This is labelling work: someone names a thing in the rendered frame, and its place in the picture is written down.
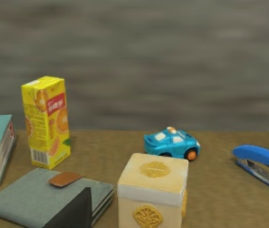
yellow juice carton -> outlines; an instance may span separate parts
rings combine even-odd
[[[65,80],[44,76],[21,92],[32,164],[53,169],[71,154]]]

toy car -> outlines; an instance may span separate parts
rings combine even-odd
[[[173,127],[167,127],[155,134],[144,135],[144,150],[148,154],[193,161],[199,155],[200,147],[196,138]]]

gray wall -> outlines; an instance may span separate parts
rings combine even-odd
[[[269,130],[268,0],[0,1],[0,114],[66,79],[73,129]]]

barcode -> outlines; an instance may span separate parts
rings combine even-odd
[[[31,149],[32,160],[35,162],[42,163],[44,165],[48,165],[48,154],[42,151],[36,151]]]

wooden tabletop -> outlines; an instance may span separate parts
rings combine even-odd
[[[86,178],[116,184],[128,159],[143,152],[139,131],[74,131],[72,155],[57,171],[72,171]],[[241,144],[269,149],[269,133],[190,132],[201,144],[200,157],[190,163],[186,228],[268,228],[269,187],[234,164],[231,151]],[[0,190],[33,170],[25,131],[16,147]],[[95,228],[117,228],[117,199]],[[0,228],[19,228],[0,219]]]

